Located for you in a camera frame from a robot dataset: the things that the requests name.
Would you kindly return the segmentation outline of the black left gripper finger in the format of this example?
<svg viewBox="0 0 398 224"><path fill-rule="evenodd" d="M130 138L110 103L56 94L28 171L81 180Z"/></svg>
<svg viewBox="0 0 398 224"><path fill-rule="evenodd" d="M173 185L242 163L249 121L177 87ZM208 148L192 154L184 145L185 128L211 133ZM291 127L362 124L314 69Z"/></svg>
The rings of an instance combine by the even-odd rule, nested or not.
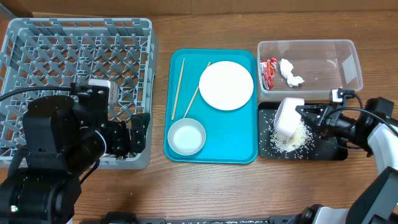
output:
<svg viewBox="0 0 398 224"><path fill-rule="evenodd" d="M132 130L146 133L150 123L150 113L133 114L130 121Z"/></svg>
<svg viewBox="0 0 398 224"><path fill-rule="evenodd" d="M146 148L146 135L140 130L129 131L131 153L141 153Z"/></svg>

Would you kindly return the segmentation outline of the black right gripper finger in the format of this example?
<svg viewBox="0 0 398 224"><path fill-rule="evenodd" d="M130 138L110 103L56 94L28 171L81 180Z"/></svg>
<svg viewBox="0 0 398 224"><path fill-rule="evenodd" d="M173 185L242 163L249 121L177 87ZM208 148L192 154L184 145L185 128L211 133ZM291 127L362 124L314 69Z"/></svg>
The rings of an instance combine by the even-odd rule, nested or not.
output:
<svg viewBox="0 0 398 224"><path fill-rule="evenodd" d="M295 110L301 116L309 116L310 114L321 116L326 110L326 105L299 105L295 107Z"/></svg>
<svg viewBox="0 0 398 224"><path fill-rule="evenodd" d="M301 114L301 118L314 131L318 131L320 129L320 117L319 117L318 114L315 114L315 113L302 113Z"/></svg>

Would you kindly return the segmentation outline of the pile of rice grains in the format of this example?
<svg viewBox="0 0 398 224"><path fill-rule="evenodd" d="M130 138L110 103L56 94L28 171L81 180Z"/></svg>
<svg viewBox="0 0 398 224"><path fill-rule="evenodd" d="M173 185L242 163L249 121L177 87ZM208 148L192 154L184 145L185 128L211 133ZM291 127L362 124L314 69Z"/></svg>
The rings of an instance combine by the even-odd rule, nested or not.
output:
<svg viewBox="0 0 398 224"><path fill-rule="evenodd" d="M315 146L314 134L301 119L293 135L288 138L274 129L276 110L259 111L259 153L269 157L301 158Z"/></svg>

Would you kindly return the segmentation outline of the white bowl with rice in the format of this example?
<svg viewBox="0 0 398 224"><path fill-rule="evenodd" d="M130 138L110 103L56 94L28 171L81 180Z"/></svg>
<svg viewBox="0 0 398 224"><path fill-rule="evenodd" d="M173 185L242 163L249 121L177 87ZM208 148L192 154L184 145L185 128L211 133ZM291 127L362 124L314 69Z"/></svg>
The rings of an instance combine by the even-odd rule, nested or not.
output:
<svg viewBox="0 0 398 224"><path fill-rule="evenodd" d="M284 98L275 114L274 129L281 135L291 138L301 120L301 115L295 109L304 104L303 98Z"/></svg>

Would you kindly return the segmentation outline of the grey bowl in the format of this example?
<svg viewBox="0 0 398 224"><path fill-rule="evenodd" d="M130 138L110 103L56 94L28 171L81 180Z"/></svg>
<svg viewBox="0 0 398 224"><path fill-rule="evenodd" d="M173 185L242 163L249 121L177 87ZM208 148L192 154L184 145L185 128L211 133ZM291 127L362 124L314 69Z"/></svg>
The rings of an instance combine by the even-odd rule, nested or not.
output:
<svg viewBox="0 0 398 224"><path fill-rule="evenodd" d="M182 118L174 122L167 133L167 142L173 152L181 156L191 156L205 145L206 132L200 122Z"/></svg>

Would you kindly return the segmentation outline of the white tissue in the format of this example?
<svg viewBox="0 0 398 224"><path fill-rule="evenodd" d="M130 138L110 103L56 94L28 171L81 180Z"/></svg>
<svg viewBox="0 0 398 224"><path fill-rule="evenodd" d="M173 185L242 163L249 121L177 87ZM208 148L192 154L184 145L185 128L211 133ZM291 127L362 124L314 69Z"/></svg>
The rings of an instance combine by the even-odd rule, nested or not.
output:
<svg viewBox="0 0 398 224"><path fill-rule="evenodd" d="M287 59L282 58L279 61L279 68L281 75L286 79L289 87L298 87L305 82L302 77L293 75L292 70L294 66Z"/></svg>

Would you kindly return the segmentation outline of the red snack wrapper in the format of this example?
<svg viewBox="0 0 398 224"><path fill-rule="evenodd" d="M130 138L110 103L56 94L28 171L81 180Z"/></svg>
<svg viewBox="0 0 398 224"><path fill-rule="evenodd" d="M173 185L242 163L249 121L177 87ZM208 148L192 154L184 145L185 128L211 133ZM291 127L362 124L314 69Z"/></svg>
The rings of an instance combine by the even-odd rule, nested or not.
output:
<svg viewBox="0 0 398 224"><path fill-rule="evenodd" d="M274 87L274 77L276 75L277 59L275 57L261 60L261 77L265 90L269 91Z"/></svg>

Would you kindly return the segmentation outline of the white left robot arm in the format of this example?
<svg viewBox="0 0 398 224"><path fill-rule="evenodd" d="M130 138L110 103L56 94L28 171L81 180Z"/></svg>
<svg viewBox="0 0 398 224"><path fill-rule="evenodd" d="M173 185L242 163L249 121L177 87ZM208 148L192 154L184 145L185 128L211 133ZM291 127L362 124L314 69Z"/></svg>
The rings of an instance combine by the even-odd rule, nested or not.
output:
<svg viewBox="0 0 398 224"><path fill-rule="evenodd" d="M110 88L72 83L68 95L60 86L52 90L23 115L26 144L1 184L2 223L69 222L81 185L103 154L145 149L150 114L134 114L130 123L110 121Z"/></svg>

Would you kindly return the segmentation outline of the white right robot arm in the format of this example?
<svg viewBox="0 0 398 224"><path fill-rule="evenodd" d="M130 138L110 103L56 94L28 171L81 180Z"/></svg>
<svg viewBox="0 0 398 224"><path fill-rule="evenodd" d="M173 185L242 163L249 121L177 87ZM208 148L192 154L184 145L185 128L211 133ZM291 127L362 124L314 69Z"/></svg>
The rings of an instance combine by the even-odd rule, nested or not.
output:
<svg viewBox="0 0 398 224"><path fill-rule="evenodd" d="M394 103L371 98L358 109L358 119L343 115L345 105L297 106L305 123L325 136L341 138L373 156L377 178L350 208L312 205L290 219L290 223L397 223L397 120Z"/></svg>

